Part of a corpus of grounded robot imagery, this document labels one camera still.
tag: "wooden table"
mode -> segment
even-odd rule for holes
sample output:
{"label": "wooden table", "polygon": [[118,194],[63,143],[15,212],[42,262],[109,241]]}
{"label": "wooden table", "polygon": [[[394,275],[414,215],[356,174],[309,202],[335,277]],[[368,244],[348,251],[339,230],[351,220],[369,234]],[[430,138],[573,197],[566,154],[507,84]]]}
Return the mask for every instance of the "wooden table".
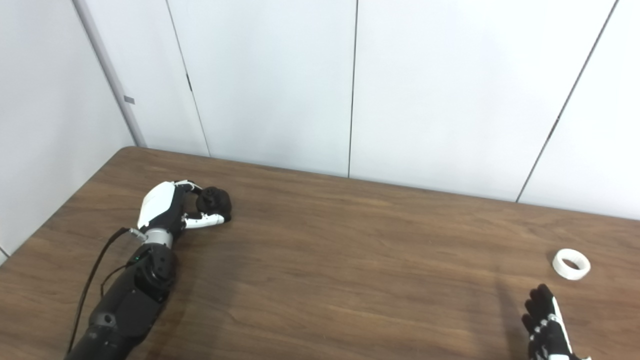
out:
{"label": "wooden table", "polygon": [[[175,293],[131,359],[524,359],[541,282],[579,355],[640,354],[640,222],[126,148],[0,268],[0,358],[62,358],[105,239],[178,179],[226,189],[233,221],[174,246]],[[80,332],[137,246],[111,247]],[[583,280],[553,271],[563,247],[590,258]]]}

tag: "white robotic hand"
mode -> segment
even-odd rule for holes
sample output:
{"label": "white robotic hand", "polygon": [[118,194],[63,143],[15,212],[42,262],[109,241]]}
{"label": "white robotic hand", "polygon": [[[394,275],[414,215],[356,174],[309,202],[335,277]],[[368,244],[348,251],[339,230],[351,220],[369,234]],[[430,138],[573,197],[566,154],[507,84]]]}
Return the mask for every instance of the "white robotic hand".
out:
{"label": "white robotic hand", "polygon": [[571,348],[556,297],[545,284],[530,292],[528,314],[522,323],[529,331],[530,360],[580,360]]}
{"label": "white robotic hand", "polygon": [[[184,212],[187,193],[198,195],[197,213]],[[177,238],[182,230],[223,224],[231,220],[231,200],[225,190],[201,188],[192,181],[165,181],[145,196],[138,218],[138,229],[147,236],[155,234],[154,242],[167,243]],[[169,240],[162,233],[171,234]]]}

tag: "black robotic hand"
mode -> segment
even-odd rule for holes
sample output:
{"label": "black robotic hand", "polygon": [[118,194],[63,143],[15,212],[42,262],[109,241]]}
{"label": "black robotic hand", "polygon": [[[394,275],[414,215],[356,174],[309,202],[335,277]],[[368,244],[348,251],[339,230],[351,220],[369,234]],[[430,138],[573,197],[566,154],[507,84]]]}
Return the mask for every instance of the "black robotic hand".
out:
{"label": "black robotic hand", "polygon": [[571,348],[556,297],[547,285],[530,292],[525,302],[528,314],[522,323],[529,331],[530,360],[580,360]]}

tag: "wire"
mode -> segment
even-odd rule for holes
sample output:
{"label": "wire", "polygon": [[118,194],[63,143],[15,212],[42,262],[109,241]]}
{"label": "wire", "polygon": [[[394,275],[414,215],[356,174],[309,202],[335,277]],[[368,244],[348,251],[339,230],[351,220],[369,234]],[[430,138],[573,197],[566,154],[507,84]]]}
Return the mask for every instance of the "wire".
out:
{"label": "wire", "polygon": [[104,297],[104,285],[107,283],[107,280],[109,280],[109,278],[110,278],[113,274],[115,274],[115,273],[119,272],[120,270],[124,269],[125,267],[127,267],[127,264],[124,264],[124,265],[122,265],[122,266],[118,266],[118,267],[116,268],[116,270],[113,270],[112,272],[110,272],[110,273],[109,273],[109,275],[107,275],[107,277],[105,277],[105,278],[104,278],[104,281],[102,282],[102,284],[100,284],[100,297],[101,297],[101,298],[102,298],[102,297]]}
{"label": "wire", "polygon": [[71,339],[69,340],[69,348],[67,349],[67,354],[69,354],[74,347],[74,340],[76,339],[76,331],[78,329],[78,323],[80,322],[80,314],[82,313],[82,306],[84,304],[84,299],[86,298],[86,294],[89,290],[89,286],[91,285],[91,281],[93,280],[93,276],[95,275],[95,271],[98,270],[98,266],[102,261],[102,257],[104,256],[104,253],[107,252],[107,249],[109,249],[109,246],[114,241],[116,241],[117,238],[121,237],[127,231],[129,231],[128,228],[121,227],[120,230],[116,231],[113,235],[111,235],[111,237],[104,244],[104,247],[100,251],[98,258],[95,260],[95,263],[93,264],[93,268],[89,273],[89,278],[87,278],[86,284],[84,284],[84,289],[82,290],[82,294],[80,294],[80,301],[78,302],[78,308],[76,309],[76,316],[74,317],[74,326],[71,331]]}

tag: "white wall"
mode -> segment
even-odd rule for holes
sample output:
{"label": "white wall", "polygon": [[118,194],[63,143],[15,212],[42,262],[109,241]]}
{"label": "white wall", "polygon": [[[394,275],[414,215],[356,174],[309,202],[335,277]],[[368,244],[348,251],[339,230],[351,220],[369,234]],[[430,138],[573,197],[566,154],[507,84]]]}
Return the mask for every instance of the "white wall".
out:
{"label": "white wall", "polygon": [[209,156],[167,4],[74,2],[140,145]]}
{"label": "white wall", "polygon": [[612,4],[361,0],[351,176],[516,200]]}
{"label": "white wall", "polygon": [[169,4],[214,157],[347,175],[355,0]]}
{"label": "white wall", "polygon": [[638,19],[620,0],[520,202],[640,220]]}
{"label": "white wall", "polygon": [[0,1],[0,246],[133,141],[71,1]]}

